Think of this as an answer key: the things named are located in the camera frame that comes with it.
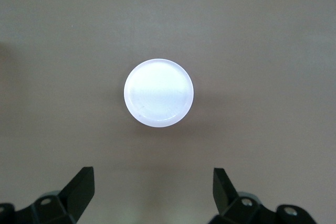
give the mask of gray surface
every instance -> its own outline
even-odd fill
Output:
[[[336,212],[336,0],[0,0],[0,198],[17,209],[92,165],[80,223],[207,223],[212,169],[266,207]],[[138,123],[129,72],[166,58],[195,89]]]

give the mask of flat tabletop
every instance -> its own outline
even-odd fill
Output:
[[[178,63],[194,100],[154,128],[134,67]],[[0,0],[0,202],[93,166],[78,223],[206,224],[214,167],[274,211],[336,212],[336,0]]]

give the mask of screw hole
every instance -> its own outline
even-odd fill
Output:
[[[51,202],[51,199],[49,199],[49,198],[46,198],[46,199],[44,199],[44,200],[42,200],[41,201],[41,205],[47,205],[47,204],[49,204]]]
[[[252,204],[252,201],[248,198],[244,198],[241,200],[241,203],[243,203],[244,206],[247,206],[247,207],[251,207],[253,204]]]
[[[284,210],[285,210],[286,214],[288,214],[288,215],[292,215],[292,216],[298,215],[298,212],[296,212],[296,210],[292,207],[285,207]]]

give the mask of black plastic bracket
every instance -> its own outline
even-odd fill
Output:
[[[15,211],[0,204],[0,224],[74,224],[95,194],[93,167],[84,167],[58,195],[43,196],[30,206]]]
[[[250,197],[240,197],[222,168],[214,169],[213,195],[219,215],[209,224],[316,224],[302,208],[281,205],[272,212]]]

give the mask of plastic lid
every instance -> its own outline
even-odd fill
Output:
[[[152,59],[139,64],[129,74],[124,98],[128,110],[139,122],[166,127],[188,113],[194,88],[180,65],[170,60]]]

